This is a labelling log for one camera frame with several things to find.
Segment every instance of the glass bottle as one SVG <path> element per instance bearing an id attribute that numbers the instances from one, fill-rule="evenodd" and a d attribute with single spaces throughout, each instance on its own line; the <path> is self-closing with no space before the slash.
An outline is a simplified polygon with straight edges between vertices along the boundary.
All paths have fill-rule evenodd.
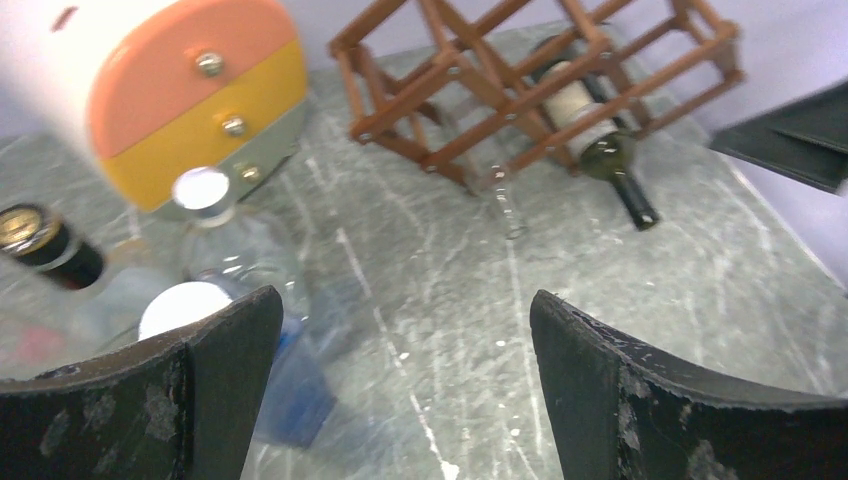
<path id="1" fill-rule="evenodd" d="M 342 325 L 321 325 L 309 316 L 309 293 L 285 227 L 266 212 L 238 204 L 225 173 L 214 167 L 189 170 L 174 183 L 173 198 L 189 217 L 181 251 L 187 279 L 212 271 L 252 289 L 271 285 L 283 299 L 285 317 L 302 322 L 316 348 L 338 337 Z"/>
<path id="2" fill-rule="evenodd" d="M 462 133 L 461 121 L 473 125 L 481 121 L 482 105 L 469 97 L 460 103 L 459 112 L 439 109 L 442 128 L 451 139 Z M 496 133 L 478 143 L 461 156 L 461 165 L 465 171 L 465 184 L 475 196 L 486 199 L 492 215 L 508 240 L 515 240 L 528 231 L 527 222 L 513 188 L 513 174 L 509 168 L 509 149 Z"/>
<path id="3" fill-rule="evenodd" d="M 103 255 L 60 215 L 36 204 L 0 212 L 0 250 L 58 287 L 46 301 L 65 319 L 62 329 L 91 346 L 87 356 L 135 342 L 147 304 L 178 281 L 141 240 Z"/>
<path id="4" fill-rule="evenodd" d="M 536 48 L 541 48 L 550 40 L 543 41 Z M 571 45 L 549 65 L 533 72 L 531 77 L 539 83 L 547 75 L 567 68 L 577 56 L 575 46 Z M 601 108 L 605 101 L 601 90 L 598 79 L 594 75 L 587 75 L 545 100 L 545 111 L 558 129 L 566 128 Z M 568 141 L 568 148 L 572 156 L 578 159 L 583 173 L 613 186 L 633 225 L 637 230 L 645 231 L 658 225 L 660 216 L 630 173 L 629 167 L 635 157 L 634 143 L 624 122 L 614 117 L 577 134 Z"/>

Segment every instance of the clear plastic bottle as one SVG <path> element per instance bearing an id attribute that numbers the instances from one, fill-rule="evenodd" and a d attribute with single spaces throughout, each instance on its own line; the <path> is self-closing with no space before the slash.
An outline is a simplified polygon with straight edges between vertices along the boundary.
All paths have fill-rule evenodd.
<path id="1" fill-rule="evenodd" d="M 283 299 L 285 317 L 303 322 L 319 350 L 337 336 L 339 325 L 316 325 L 309 316 L 301 264 L 282 222 L 238 204 L 225 173 L 189 170 L 174 183 L 173 198 L 190 219 L 181 250 L 187 279 L 212 271 L 250 288 L 271 285 Z"/>
<path id="2" fill-rule="evenodd" d="M 150 303 L 141 322 L 142 339 L 200 321 L 249 293 L 246 286 L 216 273 L 206 271 L 201 277 L 208 281 L 182 283 Z M 336 405 L 336 397 L 311 345 L 302 341 L 300 321 L 289 317 L 282 324 L 253 437 L 309 448 Z"/>
<path id="3" fill-rule="evenodd" d="M 144 309 L 179 281 L 143 241 L 104 255 L 56 212 L 35 204 L 0 212 L 0 250 L 58 287 L 44 301 L 63 319 L 56 323 L 64 332 L 91 346 L 78 360 L 137 341 Z"/>

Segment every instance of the white label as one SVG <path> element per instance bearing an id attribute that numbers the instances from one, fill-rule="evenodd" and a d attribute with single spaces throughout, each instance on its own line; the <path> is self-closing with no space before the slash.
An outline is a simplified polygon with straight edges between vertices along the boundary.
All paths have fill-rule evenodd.
<path id="1" fill-rule="evenodd" d="M 586 105 L 585 107 L 578 110 L 574 115 L 571 116 L 571 121 L 568 124 L 572 124 L 577 120 L 580 120 L 582 117 L 589 115 L 595 110 L 603 107 L 600 103 L 593 103 L 591 105 Z M 583 155 L 583 152 L 589 148 L 590 145 L 598 141 L 599 138 L 604 135 L 609 135 L 610 133 L 615 133 L 618 131 L 618 127 L 615 126 L 615 123 L 610 120 L 601 120 L 600 122 L 592 125 L 591 127 L 583 130 L 578 133 L 577 136 L 568 141 L 568 150 L 571 152 L 571 155 L 574 158 L 580 158 L 580 155 Z"/>
<path id="2" fill-rule="evenodd" d="M 570 64 L 570 62 L 560 62 L 554 65 L 546 76 L 560 71 Z M 566 85 L 546 100 L 544 105 L 551 121 L 559 129 L 573 124 L 603 106 L 603 104 L 595 103 L 586 87 L 583 86 L 583 82 L 580 81 Z M 574 158 L 579 158 L 586 148 L 595 143 L 597 139 L 617 131 L 618 128 L 612 120 L 603 120 L 569 140 L 568 149 Z"/>

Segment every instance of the bottle cap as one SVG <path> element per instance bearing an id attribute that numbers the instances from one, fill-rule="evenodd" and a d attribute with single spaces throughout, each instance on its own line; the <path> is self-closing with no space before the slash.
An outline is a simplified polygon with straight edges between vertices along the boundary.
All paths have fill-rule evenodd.
<path id="1" fill-rule="evenodd" d="M 206 282 L 175 285 L 154 298 L 141 316 L 139 341 L 191 325 L 233 303 L 221 288 Z"/>
<path id="2" fill-rule="evenodd" d="M 195 219 L 211 219 L 226 214 L 234 205 L 230 179 L 215 167 L 199 167 L 177 178 L 172 188 L 174 202 Z"/>
<path id="3" fill-rule="evenodd" d="M 40 205 L 20 203 L 0 211 L 0 251 L 65 288 L 85 288 L 100 277 L 103 256 L 75 235 L 62 217 Z"/>
<path id="4" fill-rule="evenodd" d="M 39 205 L 22 203 L 0 212 L 0 248 L 25 265 L 56 260 L 70 239 L 61 218 Z"/>

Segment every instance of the metal bolt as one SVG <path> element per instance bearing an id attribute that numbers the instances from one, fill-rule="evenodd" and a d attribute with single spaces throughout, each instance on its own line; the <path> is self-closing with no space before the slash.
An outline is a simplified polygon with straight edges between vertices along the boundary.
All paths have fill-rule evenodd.
<path id="1" fill-rule="evenodd" d="M 194 62 L 207 77 L 218 76 L 224 71 L 224 57 L 215 52 L 202 53 Z"/>
<path id="2" fill-rule="evenodd" d="M 244 122 L 244 119 L 239 117 L 238 115 L 233 115 L 230 118 L 224 120 L 224 123 L 221 124 L 221 127 L 227 132 L 227 135 L 231 137 L 240 137 L 247 132 L 247 123 Z"/>
<path id="3" fill-rule="evenodd" d="M 239 177 L 247 183 L 257 184 L 262 180 L 262 170 L 256 165 L 249 163 L 239 163 L 233 169 Z"/>

